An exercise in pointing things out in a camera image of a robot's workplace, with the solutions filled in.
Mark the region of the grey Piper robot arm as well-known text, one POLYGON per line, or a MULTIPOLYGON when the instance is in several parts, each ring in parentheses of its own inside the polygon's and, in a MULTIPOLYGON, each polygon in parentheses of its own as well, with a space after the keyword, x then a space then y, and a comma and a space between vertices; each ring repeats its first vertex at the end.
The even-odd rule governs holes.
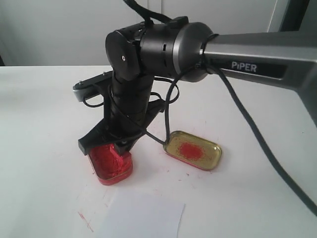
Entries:
POLYGON ((112 70, 77 83, 80 102, 104 99, 104 117, 78 145, 83 154, 113 144, 129 151, 166 101, 150 101, 155 78, 198 82, 212 67, 226 76, 295 91, 317 119, 317 36, 312 32, 218 35, 205 24, 178 17, 144 22, 109 33, 106 54, 112 70))

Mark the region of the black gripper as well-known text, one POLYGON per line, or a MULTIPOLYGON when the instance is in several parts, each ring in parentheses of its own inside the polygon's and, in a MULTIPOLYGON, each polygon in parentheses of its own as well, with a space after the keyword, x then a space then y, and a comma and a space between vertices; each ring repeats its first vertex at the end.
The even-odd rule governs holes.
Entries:
POLYGON ((154 76, 127 81, 112 73, 112 82, 103 97, 103 119, 78 140, 84 155, 98 146, 113 144, 117 153, 129 152, 158 113, 163 100, 150 101, 154 76))

